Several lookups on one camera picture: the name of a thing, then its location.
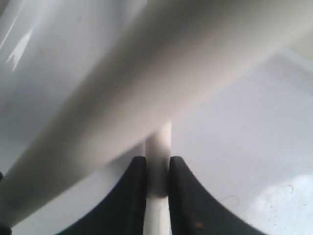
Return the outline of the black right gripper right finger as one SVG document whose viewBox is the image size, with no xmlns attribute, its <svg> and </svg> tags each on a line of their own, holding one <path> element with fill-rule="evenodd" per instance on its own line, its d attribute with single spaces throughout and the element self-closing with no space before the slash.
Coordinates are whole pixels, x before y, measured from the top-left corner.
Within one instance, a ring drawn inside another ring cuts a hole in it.
<svg viewBox="0 0 313 235">
<path fill-rule="evenodd" d="M 168 199 L 174 235 L 262 235 L 219 203 L 182 157 L 170 158 Z"/>
</svg>

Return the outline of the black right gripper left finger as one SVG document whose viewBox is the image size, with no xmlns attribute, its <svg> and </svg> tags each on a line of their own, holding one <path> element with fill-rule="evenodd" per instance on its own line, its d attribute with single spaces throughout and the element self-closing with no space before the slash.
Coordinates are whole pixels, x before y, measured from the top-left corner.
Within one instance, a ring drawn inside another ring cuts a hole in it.
<svg viewBox="0 0 313 235">
<path fill-rule="evenodd" d="M 111 192 L 61 235 L 142 235 L 147 196 L 145 157 L 132 159 Z"/>
</svg>

